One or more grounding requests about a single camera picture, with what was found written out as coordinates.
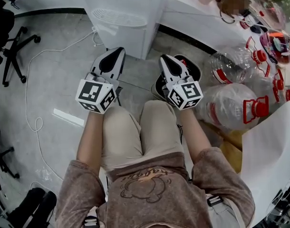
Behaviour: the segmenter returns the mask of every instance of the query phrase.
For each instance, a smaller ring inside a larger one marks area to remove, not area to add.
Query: strap
[[[84,220],[84,228],[99,228],[97,220],[97,206],[94,206],[87,214]]]
[[[225,203],[228,202],[229,206],[232,208],[232,210],[235,213],[236,219],[239,223],[240,228],[245,228],[245,223],[243,221],[243,218],[241,216],[240,210],[238,209],[237,205],[231,201],[230,199],[224,198]]]

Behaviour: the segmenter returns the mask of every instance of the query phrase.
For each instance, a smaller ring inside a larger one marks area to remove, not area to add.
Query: concrete floor
[[[10,33],[14,37],[20,26],[28,27],[31,34],[41,36],[41,42],[26,45],[18,54],[23,75],[27,74],[32,57],[44,49],[63,49],[91,31],[92,24],[87,15],[48,14],[15,19]],[[106,51],[104,46],[93,46],[92,37],[72,46],[64,52],[45,52],[30,65],[28,82],[28,119],[32,128],[35,120],[42,117],[44,126],[39,131],[39,141],[43,156],[58,175],[65,175],[67,166],[74,159],[83,129],[69,124],[52,115],[53,109],[86,119],[87,111],[75,101],[80,79],[90,70],[97,56]],[[120,95],[121,104],[138,117],[143,104],[153,99],[151,85],[160,74],[158,59],[161,54],[185,54],[195,63],[202,62],[208,54],[169,35],[158,33],[147,60],[126,57],[120,85],[124,88]],[[34,181],[59,192],[61,180],[44,164],[36,133],[32,132],[25,116],[25,84],[20,82],[16,72],[10,69],[10,85],[4,88],[2,76],[5,60],[0,65],[0,130],[4,148],[14,146],[15,152],[6,156],[5,161],[13,171],[20,174],[15,180],[0,171],[0,182],[7,208],[17,207]],[[186,165],[191,170],[189,154]],[[104,186],[106,179],[101,175]]]

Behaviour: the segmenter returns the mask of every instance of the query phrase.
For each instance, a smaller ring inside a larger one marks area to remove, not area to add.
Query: white paper
[[[290,101],[242,136],[241,178],[255,201],[255,226],[274,208],[279,190],[290,183]]]

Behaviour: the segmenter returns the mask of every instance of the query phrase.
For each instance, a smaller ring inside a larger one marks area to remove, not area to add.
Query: strap buckle
[[[218,203],[222,203],[222,202],[223,202],[223,198],[221,198],[219,196],[212,196],[212,197],[207,199],[207,204],[210,207],[212,207]]]

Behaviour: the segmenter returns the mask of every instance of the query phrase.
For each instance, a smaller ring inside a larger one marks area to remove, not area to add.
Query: plastic bottle
[[[277,73],[273,78],[273,92],[278,103],[284,104],[290,101],[290,89],[284,85],[284,79],[280,69],[277,69]]]
[[[203,74],[208,86],[243,83],[249,81],[257,64],[266,61],[263,50],[249,50],[245,44],[225,49],[211,55],[204,62]]]
[[[269,109],[277,102],[273,87],[274,76],[265,76],[262,71],[255,69],[252,78],[244,82],[244,84],[251,89],[257,97],[267,96],[269,99]]]
[[[257,125],[259,117],[269,113],[268,98],[258,98],[242,84],[207,88],[196,106],[197,117],[217,127],[245,130]]]

